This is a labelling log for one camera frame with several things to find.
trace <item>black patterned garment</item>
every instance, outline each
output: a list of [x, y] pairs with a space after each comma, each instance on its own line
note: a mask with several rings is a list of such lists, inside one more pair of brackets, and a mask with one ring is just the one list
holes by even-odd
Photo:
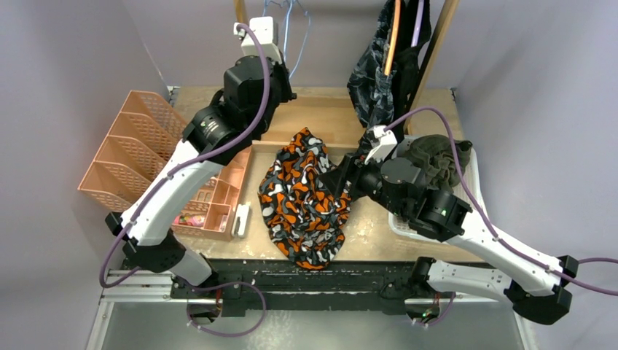
[[378, 16], [378, 29], [369, 47], [354, 66], [348, 80], [348, 92], [361, 124], [364, 127], [388, 124], [393, 120], [394, 105], [391, 85], [397, 67], [391, 75], [384, 75], [388, 39], [393, 21], [394, 0], [388, 0]]
[[302, 268], [327, 267], [345, 240], [341, 227], [350, 214], [350, 183], [333, 198], [318, 180], [334, 167], [323, 141], [304, 128], [277, 152], [259, 185], [270, 240]]
[[[388, 77], [384, 75], [395, 1], [388, 0], [382, 8], [378, 16], [378, 29], [348, 80], [348, 92], [356, 115], [366, 128], [390, 124], [410, 110], [421, 78], [418, 53], [431, 38], [429, 0], [425, 0], [418, 44], [410, 47], [418, 1], [410, 0], [407, 4], [402, 1], [393, 66], [391, 74]], [[393, 129], [399, 141], [403, 139], [403, 127], [401, 123]], [[361, 140], [361, 144], [367, 145], [367, 142]]]

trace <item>wooden table surface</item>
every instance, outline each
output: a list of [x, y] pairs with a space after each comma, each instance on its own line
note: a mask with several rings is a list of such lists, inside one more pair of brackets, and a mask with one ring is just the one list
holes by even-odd
[[[174, 108], [190, 120], [197, 110], [209, 103], [217, 89], [182, 87]], [[258, 184], [274, 161], [274, 153], [288, 144], [290, 138], [306, 126], [314, 136], [326, 142], [331, 160], [338, 163], [343, 153], [357, 147], [364, 132], [346, 89], [304, 87], [293, 90], [298, 93], [299, 98], [280, 105], [262, 141], [254, 142], [253, 160], [239, 201], [248, 203], [251, 207], [246, 238], [225, 242], [180, 237], [185, 244], [212, 258], [285, 259], [270, 242], [257, 200]], [[440, 109], [448, 118], [455, 137], [463, 138], [455, 102], [449, 90], [424, 90], [420, 106], [425, 105]], [[446, 134], [440, 119], [431, 112], [417, 114], [410, 124], [415, 135]], [[369, 198], [361, 198], [352, 205], [350, 219], [343, 227], [343, 232], [345, 243], [337, 254], [337, 260], [396, 261], [415, 260], [420, 256], [461, 262], [480, 260], [454, 246], [416, 241], [396, 235], [388, 226], [387, 211]]]

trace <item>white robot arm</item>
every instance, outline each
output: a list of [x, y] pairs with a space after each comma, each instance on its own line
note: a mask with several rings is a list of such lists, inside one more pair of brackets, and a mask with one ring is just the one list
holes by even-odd
[[[193, 117], [171, 159], [144, 194], [128, 210], [106, 218], [115, 235], [127, 232], [123, 252], [134, 265], [155, 273], [171, 271], [193, 286], [203, 286], [209, 279], [216, 282], [211, 279], [216, 274], [204, 256], [176, 239], [171, 223], [201, 186], [267, 131], [276, 107], [296, 98], [277, 48], [274, 20], [251, 19], [250, 34], [242, 26], [234, 25], [234, 35], [242, 39], [246, 56], [225, 72], [223, 89]], [[192, 161], [215, 149], [227, 150]]]
[[421, 257], [414, 267], [413, 284], [430, 292], [462, 292], [509, 301], [521, 316], [541, 324], [552, 324], [568, 313], [571, 293], [564, 289], [567, 281], [552, 271], [575, 277], [579, 264], [574, 258], [549, 256], [492, 226], [495, 237], [481, 213], [472, 211], [468, 203], [428, 187], [420, 168], [402, 157], [388, 159], [397, 146], [392, 131], [379, 125], [369, 129], [367, 137], [372, 149], [347, 154], [335, 170], [320, 175], [329, 190], [337, 196], [349, 181], [352, 198], [367, 195], [406, 220], [418, 234], [465, 249], [490, 266]]

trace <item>small pink item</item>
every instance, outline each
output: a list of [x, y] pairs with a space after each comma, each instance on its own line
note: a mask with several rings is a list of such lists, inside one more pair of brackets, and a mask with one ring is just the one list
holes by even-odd
[[180, 214], [174, 219], [175, 225], [196, 226], [202, 227], [206, 222], [206, 215], [204, 214]]

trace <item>white wall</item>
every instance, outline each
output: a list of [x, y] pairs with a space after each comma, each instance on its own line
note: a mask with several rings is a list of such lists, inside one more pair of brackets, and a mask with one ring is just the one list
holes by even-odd
[[[618, 257], [618, 2], [509, 1], [458, 89], [493, 222], [546, 253]], [[612, 266], [582, 281], [618, 289]], [[615, 349], [615, 297], [568, 288], [541, 349]]]
[[[506, 0], [463, 0], [429, 86], [455, 87], [475, 57], [495, 14]], [[168, 85], [220, 85], [223, 72], [239, 57], [238, 40], [232, 36], [233, 1], [124, 0], [154, 62]], [[378, 13], [386, 0], [303, 0], [313, 26], [295, 86], [347, 84], [352, 68], [375, 33]], [[246, 0], [249, 17], [262, 15], [262, 0]], [[444, 0], [431, 2], [435, 24]], [[284, 11], [271, 5], [268, 15], [283, 29]], [[288, 62], [291, 69], [305, 35], [306, 20], [299, 9], [292, 13]]]
[[83, 349], [111, 235], [77, 185], [128, 91], [165, 86], [121, 0], [1, 8], [0, 348]]

